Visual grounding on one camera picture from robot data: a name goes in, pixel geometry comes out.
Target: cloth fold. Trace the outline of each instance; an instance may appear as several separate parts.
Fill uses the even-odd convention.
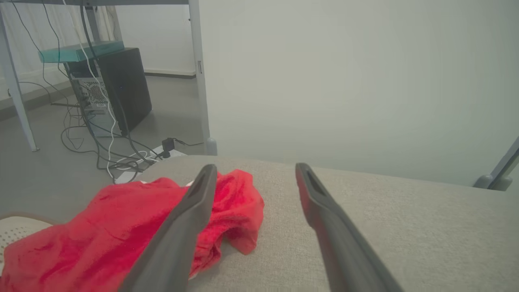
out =
[[[115,291],[188,188],[168,178],[102,189],[69,223],[5,249],[1,291]],[[221,258],[224,237],[247,255],[255,247],[264,202],[252,175],[218,174],[209,224],[197,237],[190,276]]]

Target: power strip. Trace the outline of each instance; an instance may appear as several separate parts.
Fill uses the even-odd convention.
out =
[[[155,151],[155,153],[160,154],[164,151],[164,149],[162,148],[162,145],[161,145],[161,146],[153,149],[153,151]],[[172,157],[177,157],[177,156],[187,156],[187,154],[177,151],[175,149],[171,150],[169,152],[169,154],[171,155],[170,157],[162,158],[162,160],[167,160],[167,159],[170,159]],[[134,179],[139,177],[141,174],[142,174],[142,172],[138,172]],[[130,181],[132,181],[132,178],[134,175],[135,175],[135,171],[125,171],[118,178],[115,179],[115,184],[130,182]]]

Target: teal box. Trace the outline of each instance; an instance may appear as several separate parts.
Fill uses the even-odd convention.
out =
[[[88,59],[93,58],[92,51],[88,44],[82,44],[83,49],[85,49],[85,53],[87,53]],[[125,45],[122,41],[101,41],[101,42],[93,42],[92,48],[94,49],[95,55],[100,56],[104,54],[108,54],[111,52],[123,50]],[[42,51],[39,55],[39,60],[42,63],[58,63],[58,49],[49,49]],[[66,46],[60,48],[59,51],[59,62],[79,62],[86,60],[85,54],[81,50],[79,44]]]

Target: white curtain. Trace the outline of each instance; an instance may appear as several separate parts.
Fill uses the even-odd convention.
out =
[[[15,5],[20,13],[23,23],[29,30],[38,48],[40,50],[57,48],[58,40],[52,32],[43,5],[24,3],[15,3]],[[31,42],[27,31],[25,31],[22,26],[13,4],[0,3],[0,8],[2,10],[11,54],[15,63],[19,81],[35,82],[48,87],[43,80],[43,66],[40,62],[38,51]],[[71,9],[76,13],[77,19],[80,20],[79,7],[46,5],[46,8],[52,27],[58,35],[60,47],[78,44],[79,40],[77,34],[74,31],[69,13],[66,9]],[[96,8],[96,19],[98,22],[100,37],[103,41],[114,40],[114,21],[111,15],[113,14],[108,13],[107,8],[104,6]],[[87,21],[87,26],[90,31],[88,18],[85,20]],[[79,25],[81,32],[80,35],[82,36],[81,42],[85,43],[86,38],[83,33],[83,27],[81,26],[81,23],[79,23]],[[45,79],[53,85],[67,81],[67,78],[58,71],[57,65],[53,63],[45,64]],[[25,93],[39,89],[40,87],[32,84],[20,84],[20,88],[22,93]],[[0,100],[7,97],[7,86],[4,80],[4,72],[3,70],[0,70]]]

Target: ventilation grille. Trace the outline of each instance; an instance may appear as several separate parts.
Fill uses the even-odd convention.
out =
[[[84,87],[81,87],[83,91],[83,95],[88,98],[88,101],[90,103],[104,103],[107,104],[107,100],[103,97],[103,93],[108,97],[108,93],[106,92],[106,87],[104,86],[104,82],[99,80],[101,83],[101,88],[99,88],[99,84],[96,81],[82,81],[80,82],[81,85]]]

